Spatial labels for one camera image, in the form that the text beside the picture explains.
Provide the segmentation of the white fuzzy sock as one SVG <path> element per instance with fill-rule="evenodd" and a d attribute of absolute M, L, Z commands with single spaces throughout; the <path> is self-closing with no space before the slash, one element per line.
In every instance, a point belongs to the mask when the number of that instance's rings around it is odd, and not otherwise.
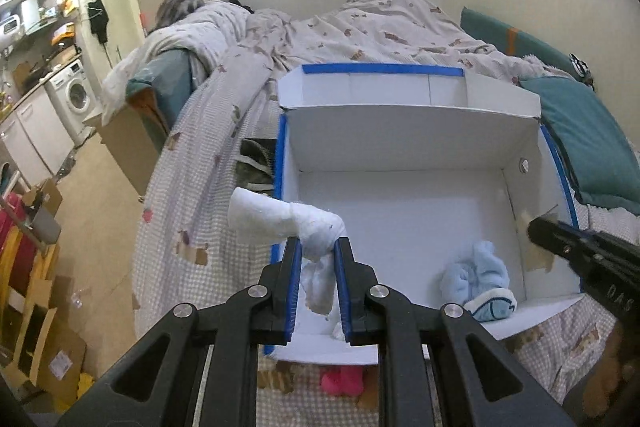
<path fill-rule="evenodd" d="M 346 235 L 340 216 L 238 187 L 230 198 L 228 225 L 241 244 L 266 246 L 291 237 L 298 239 L 302 257 L 307 260 L 300 272 L 305 306 L 315 314 L 331 313 L 335 288 L 333 247 L 337 239 Z"/>

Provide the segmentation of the white kitchen cabinet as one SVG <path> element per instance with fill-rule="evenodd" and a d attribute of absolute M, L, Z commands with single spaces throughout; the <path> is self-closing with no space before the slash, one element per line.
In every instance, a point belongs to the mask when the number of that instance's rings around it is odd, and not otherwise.
<path fill-rule="evenodd" d="M 1 143 L 30 185 L 55 176 L 75 146 L 43 86 L 2 121 Z"/>

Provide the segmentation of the white washing machine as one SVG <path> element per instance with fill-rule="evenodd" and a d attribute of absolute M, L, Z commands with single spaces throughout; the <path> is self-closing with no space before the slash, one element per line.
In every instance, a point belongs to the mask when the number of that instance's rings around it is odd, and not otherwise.
<path fill-rule="evenodd" d="M 81 147 L 94 132 L 86 121 L 102 112 L 81 59 L 75 58 L 60 68 L 44 87 L 75 146 Z"/>

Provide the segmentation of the blue and white cardboard box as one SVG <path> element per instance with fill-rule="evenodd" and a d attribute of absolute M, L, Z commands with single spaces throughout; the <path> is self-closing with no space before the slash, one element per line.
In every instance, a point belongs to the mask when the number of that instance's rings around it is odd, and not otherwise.
<path fill-rule="evenodd" d="M 439 308 L 442 273 L 486 239 L 518 307 L 504 339 L 582 297 L 563 259 L 536 261 L 527 228 L 577 220 L 538 95 L 457 67 L 314 64 L 278 83 L 274 196 L 339 215 L 354 257 L 413 303 Z"/>

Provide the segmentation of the teal bolster cushion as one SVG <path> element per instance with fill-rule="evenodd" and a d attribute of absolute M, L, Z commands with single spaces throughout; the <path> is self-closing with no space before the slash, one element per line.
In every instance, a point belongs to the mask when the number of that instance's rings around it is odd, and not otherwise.
<path fill-rule="evenodd" d="M 590 83 L 592 80 L 587 63 L 575 54 L 555 49 L 551 44 L 495 17 L 463 8 L 460 26 L 476 40 L 493 44 L 503 54 L 517 57 L 535 55 L 544 64 L 564 70 L 579 81 Z"/>

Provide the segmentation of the patterned duvet blanket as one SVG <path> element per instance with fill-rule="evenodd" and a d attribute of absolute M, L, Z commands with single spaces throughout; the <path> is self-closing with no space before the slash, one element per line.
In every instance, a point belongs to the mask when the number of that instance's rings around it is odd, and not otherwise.
<path fill-rule="evenodd" d="M 533 54 L 507 56 L 427 0 L 348 0 L 308 20 L 272 9 L 252 13 L 225 1 L 164 0 L 142 45 L 102 81 L 104 124 L 124 109 L 134 74 L 175 50 L 188 54 L 190 88 L 224 72 L 233 53 L 265 55 L 273 77 L 302 64 L 346 62 L 462 67 L 506 82 L 567 75 Z"/>

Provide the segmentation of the teal pillow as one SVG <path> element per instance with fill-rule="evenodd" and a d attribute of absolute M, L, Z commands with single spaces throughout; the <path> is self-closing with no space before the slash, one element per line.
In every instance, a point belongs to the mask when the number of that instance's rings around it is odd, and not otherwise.
<path fill-rule="evenodd" d="M 564 164 L 578 202 L 639 213 L 639 161 L 624 132 L 585 84 L 538 77 L 520 86 L 540 98 L 541 120 Z"/>

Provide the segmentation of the red bag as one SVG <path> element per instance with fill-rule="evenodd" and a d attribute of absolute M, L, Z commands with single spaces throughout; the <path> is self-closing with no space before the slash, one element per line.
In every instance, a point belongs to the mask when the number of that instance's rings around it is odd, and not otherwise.
<path fill-rule="evenodd" d="M 1 208 L 1 282 L 25 296 L 37 248 Z"/>

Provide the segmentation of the checkered patterned bed sheet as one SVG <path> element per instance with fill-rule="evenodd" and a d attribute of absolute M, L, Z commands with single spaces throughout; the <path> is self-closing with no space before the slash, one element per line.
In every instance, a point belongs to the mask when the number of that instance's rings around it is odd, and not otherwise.
<path fill-rule="evenodd" d="M 235 170 L 240 144 L 257 135 L 267 102 L 258 96 L 246 112 L 214 104 L 204 87 L 189 98 L 160 155 L 145 196 L 134 254 L 136 327 L 146 332 L 171 306 L 186 301 L 205 308 L 256 282 L 262 268 L 281 254 L 281 245 L 241 244 L 228 227 L 229 200 L 240 177 Z M 274 129 L 283 114 L 276 98 Z M 564 166 L 562 170 L 568 182 Z M 574 225 L 639 238 L 639 219 L 622 208 L 602 209 L 578 202 L 570 187 Z M 596 365 L 613 319 L 597 303 L 577 303 L 525 331 L 504 338 L 518 359 L 551 394 L 564 399 Z"/>

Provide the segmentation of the light blue fuzzy socks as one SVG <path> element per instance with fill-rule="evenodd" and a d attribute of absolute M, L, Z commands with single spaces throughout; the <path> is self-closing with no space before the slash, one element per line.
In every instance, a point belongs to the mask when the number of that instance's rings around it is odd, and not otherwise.
<path fill-rule="evenodd" d="M 489 241 L 475 243 L 468 259 L 450 263 L 439 289 L 445 305 L 455 303 L 480 323 L 508 319 L 518 309 L 506 265 Z"/>

